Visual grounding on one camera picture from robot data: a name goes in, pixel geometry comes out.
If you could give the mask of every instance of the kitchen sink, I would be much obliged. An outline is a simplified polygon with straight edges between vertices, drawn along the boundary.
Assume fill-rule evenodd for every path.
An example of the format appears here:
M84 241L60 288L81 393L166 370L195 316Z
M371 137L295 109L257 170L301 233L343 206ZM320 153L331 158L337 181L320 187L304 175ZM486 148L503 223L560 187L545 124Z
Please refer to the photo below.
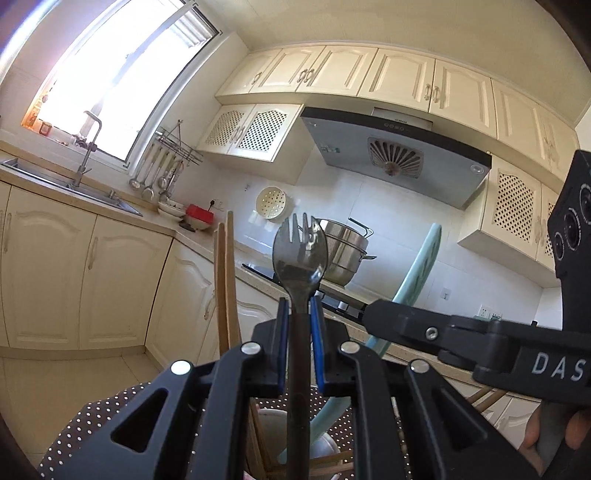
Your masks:
M74 180L72 180L71 178L64 177L63 175L59 175L59 173L55 173L51 170L47 170L46 168L39 167L38 165L35 165L34 163L28 162L26 160L22 160L21 158L13 158L11 160L6 160L1 162L0 165L19 171L20 173L24 173L25 175L33 177L34 179L50 183L51 185L54 185L61 189L68 190L81 197L96 200L97 202L101 202L105 205L118 208L119 210L123 210L124 212L129 212L133 213L134 215L143 216L129 203L124 202L115 195L107 194L105 192L94 189L92 187L88 187L86 185L75 186L73 184Z

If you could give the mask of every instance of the tile floor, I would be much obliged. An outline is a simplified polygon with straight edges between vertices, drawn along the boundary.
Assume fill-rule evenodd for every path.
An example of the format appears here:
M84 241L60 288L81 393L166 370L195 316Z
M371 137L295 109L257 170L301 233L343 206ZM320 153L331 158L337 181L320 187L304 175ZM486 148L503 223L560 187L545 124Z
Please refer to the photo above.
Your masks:
M158 370L144 353L88 360L0 358L0 412L37 466L84 404L156 375Z

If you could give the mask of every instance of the white strainer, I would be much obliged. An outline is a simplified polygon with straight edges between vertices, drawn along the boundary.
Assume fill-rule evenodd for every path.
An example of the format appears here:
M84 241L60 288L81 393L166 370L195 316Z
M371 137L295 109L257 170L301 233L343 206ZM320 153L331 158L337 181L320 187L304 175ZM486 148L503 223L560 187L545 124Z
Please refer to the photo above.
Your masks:
M279 217L285 210L285 192L279 187L267 187L256 198L256 212L267 220Z

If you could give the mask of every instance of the countertop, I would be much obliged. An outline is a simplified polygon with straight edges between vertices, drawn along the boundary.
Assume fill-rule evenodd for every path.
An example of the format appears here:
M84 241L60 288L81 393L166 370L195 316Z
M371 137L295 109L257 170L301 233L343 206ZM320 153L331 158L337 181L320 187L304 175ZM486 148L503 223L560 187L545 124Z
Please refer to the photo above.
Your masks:
M0 144L0 148L5 147L6 144ZM18 156L19 158L23 158L32 163L36 163L37 165L43 166L45 168L53 165L40 157L36 157L35 155L27 154L23 151L19 151L18 153L19 154L16 155L0 150L0 162L4 160L10 160ZM63 170L64 169L61 167L59 167L59 169L55 169L57 173L67 175L68 172L64 172ZM14 171L8 167L3 167L1 165L0 181L6 182L10 185L26 190L28 192L42 195L46 198L55 200L57 202L65 203L67 205L71 205L73 207L110 218L112 220L117 220L123 223L127 223L129 225L135 225L140 228L145 228L147 230L171 236L174 239L181 242L183 245L190 248L195 253L213 262L213 232L211 231L212 229L206 231L189 232L183 228L180 228L175 221L169 220L168 218L159 215L158 212L146 207L145 202L142 202L141 200L139 201L142 204L144 204L143 206L134 203L133 200L130 199L129 195L122 195L122 198L124 198L124 200L128 201L129 203L133 203L134 207L142 213L143 217L124 212L114 207L104 205L103 203L96 202L94 200L80 197L72 192L68 192L67 190L63 190L59 187L53 186L49 183L45 183L41 180L34 179L25 174L19 173L17 171ZM103 186L103 190L108 190L108 187ZM249 286L257 289L258 291L264 293L265 295L273 299L279 300L280 297L287 296L286 292L278 285L256 274L253 274L242 267L243 263L255 263L260 266L272 267L272 261L269 256L257 252L256 250L244 244L235 242L235 261L236 277L239 280L243 281L244 283L247 283ZM359 302L372 303L374 300L376 300L376 298L365 297L357 292L352 292L346 288L340 287L330 282L322 282L322 285L323 287L325 287L326 290L338 291L342 294L345 293L352 299L355 299ZM324 313L328 318L339 320L345 323L349 331L349 335L352 338L364 342L369 337L369 335L365 332L362 326L350 322L338 315L335 315L334 313L328 310L325 310ZM461 382L465 382L471 385L475 385L477 387L481 386L478 383L474 382L470 372L455 367L451 367L450 365L443 364L432 355L418 352L416 350L412 350L399 345L391 345L388 349L388 354L393 356L395 359L405 363L414 358L423 358L425 360L428 360L429 363L432 364L432 366L435 367L435 369L438 370L439 373L446 377L453 378L455 380L459 380ZM521 395L512 395L533 400L529 397L523 397Z

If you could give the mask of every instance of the gas stove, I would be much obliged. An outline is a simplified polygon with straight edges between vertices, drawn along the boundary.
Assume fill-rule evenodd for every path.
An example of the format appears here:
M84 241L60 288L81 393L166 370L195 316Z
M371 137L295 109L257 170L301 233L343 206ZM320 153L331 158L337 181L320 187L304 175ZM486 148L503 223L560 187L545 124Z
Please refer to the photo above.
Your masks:
M273 282L276 285L281 286L281 282L275 271L272 268L261 267L255 264L242 264L244 268L248 271L259 275L260 277L266 278L267 280ZM335 313L351 322L358 323L359 325L363 325L363 311L367 304L362 304L360 308L355 308L349 305L346 301L348 298L342 297L339 298L339 295L334 291L331 291L330 294L323 291L322 285L316 291L316 295L320 296L322 299L322 306L332 312Z

